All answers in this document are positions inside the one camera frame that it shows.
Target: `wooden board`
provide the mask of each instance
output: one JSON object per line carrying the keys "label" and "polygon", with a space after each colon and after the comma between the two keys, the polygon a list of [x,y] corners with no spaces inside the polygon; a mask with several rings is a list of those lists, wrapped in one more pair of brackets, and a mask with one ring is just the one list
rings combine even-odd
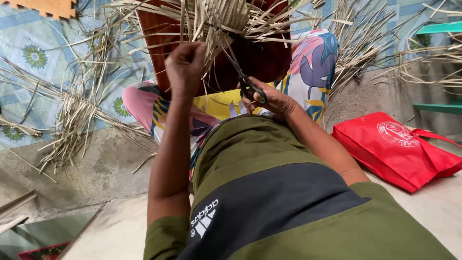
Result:
{"label": "wooden board", "polygon": [[[261,9],[264,11],[267,10],[275,1],[276,0],[266,0],[266,3]],[[166,5],[165,2],[160,0],[150,0],[147,3],[155,6]],[[287,3],[277,5],[271,13],[277,14],[286,6]],[[137,11],[137,14],[141,28],[146,30],[144,31],[144,34],[151,34],[160,30],[162,30],[162,32],[180,32],[179,26],[171,26],[179,24],[179,21],[168,18],[164,15],[145,11]],[[276,34],[274,37],[282,38],[282,35]],[[284,38],[290,39],[290,33],[284,33]],[[155,35],[146,38],[146,44],[148,46],[174,41],[179,41],[179,36]],[[254,47],[245,46],[239,42],[233,42],[231,44],[231,48],[236,55],[242,71],[245,74],[254,76],[263,82],[282,80],[289,70],[290,62],[292,60],[290,44],[288,44],[288,48],[285,48],[284,43],[280,42],[265,42],[259,44],[263,47],[263,51],[259,51]],[[159,48],[149,49],[154,73],[156,73],[157,83],[162,93],[162,97],[165,99],[170,99],[170,92],[165,93],[165,91],[170,87],[170,84],[167,79],[167,74],[164,71],[164,60],[167,57],[167,53],[170,53],[176,48],[176,46],[177,44],[171,44]],[[209,73],[210,87],[207,87],[207,93],[210,94],[221,92],[221,90],[227,91],[235,89],[237,86],[237,72],[226,58],[225,54],[220,53],[216,57],[215,65],[216,66],[212,66]],[[205,95],[203,86],[199,88],[196,96],[202,95]]]}
{"label": "wooden board", "polygon": [[13,8],[18,6],[27,7],[29,9],[38,10],[41,16],[47,17],[47,14],[52,15],[54,19],[60,18],[70,19],[75,17],[75,9],[72,3],[76,4],[77,0],[0,0],[2,4],[9,2]]}

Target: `floral pants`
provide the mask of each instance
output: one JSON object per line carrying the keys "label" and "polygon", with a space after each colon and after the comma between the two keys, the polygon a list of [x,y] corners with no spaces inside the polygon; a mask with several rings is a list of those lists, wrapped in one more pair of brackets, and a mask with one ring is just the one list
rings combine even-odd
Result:
{"label": "floral pants", "polygon": [[[319,122],[327,105],[329,91],[335,74],[339,43],[327,30],[318,29],[292,36],[303,39],[292,46],[292,62],[287,76],[276,89],[294,98],[316,122]],[[128,112],[160,143],[170,102],[160,96],[154,80],[128,86],[122,95]],[[259,114],[272,117],[274,114],[262,109]],[[210,131],[224,122],[196,108],[189,116],[192,179],[194,165],[200,148]]]}

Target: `hand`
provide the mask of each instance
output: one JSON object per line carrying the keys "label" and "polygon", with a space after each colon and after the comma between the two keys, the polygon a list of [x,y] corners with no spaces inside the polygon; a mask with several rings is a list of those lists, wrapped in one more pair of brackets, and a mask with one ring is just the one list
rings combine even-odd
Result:
{"label": "hand", "polygon": [[180,44],[165,60],[172,100],[193,100],[204,72],[205,43]]}
{"label": "hand", "polygon": [[249,115],[252,114],[252,111],[254,111],[256,107],[262,106],[263,108],[268,109],[271,112],[285,118],[289,116],[297,107],[298,103],[288,95],[270,87],[268,84],[261,82],[254,77],[249,77],[249,79],[254,84],[254,86],[261,89],[267,97],[267,101],[262,104],[260,101],[263,100],[263,98],[257,92],[254,93],[253,98],[251,98],[252,100],[242,96],[242,102],[244,103]]}

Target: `scissors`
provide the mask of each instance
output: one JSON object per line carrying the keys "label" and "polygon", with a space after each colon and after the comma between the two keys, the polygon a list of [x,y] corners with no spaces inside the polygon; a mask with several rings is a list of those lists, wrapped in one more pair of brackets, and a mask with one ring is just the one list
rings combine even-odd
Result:
{"label": "scissors", "polygon": [[236,69],[237,74],[239,75],[237,78],[239,79],[239,85],[241,86],[241,92],[240,92],[241,98],[242,96],[244,96],[252,100],[251,97],[253,97],[254,93],[257,92],[263,98],[263,100],[260,101],[260,103],[265,103],[267,100],[266,94],[261,89],[255,87],[254,84],[252,84],[252,82],[250,81],[249,77],[245,75],[244,73],[242,73],[241,67],[239,66],[239,63],[237,62],[236,56],[234,55],[234,52],[232,51],[231,46],[226,40],[226,38],[225,38],[225,41],[226,41],[226,44],[228,45],[228,49],[231,52],[232,58],[229,56],[229,54],[226,52],[223,46],[221,48],[223,49],[224,53],[226,54],[226,57],[228,57],[231,64]]}

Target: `person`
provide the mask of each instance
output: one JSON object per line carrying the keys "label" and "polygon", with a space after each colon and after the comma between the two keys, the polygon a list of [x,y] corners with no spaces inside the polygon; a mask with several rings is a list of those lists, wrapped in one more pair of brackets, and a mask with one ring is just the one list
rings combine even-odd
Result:
{"label": "person", "polygon": [[[247,113],[203,126],[209,131],[195,158],[190,206],[190,130],[203,128],[191,125],[191,107],[205,51],[203,43],[185,43],[165,61],[172,96],[160,100],[169,116],[149,180],[145,260],[455,259],[385,188],[370,182],[313,120],[306,102],[283,90],[287,82],[275,89],[250,77],[267,96],[263,112],[253,114],[261,100],[255,93],[242,99]],[[308,67],[320,71],[311,57]],[[307,84],[307,95],[326,87],[319,78],[331,77],[332,67],[322,71],[310,75],[321,85]],[[151,133],[162,117],[152,115],[158,107],[152,98],[160,99],[153,84],[128,87],[123,95]]]}

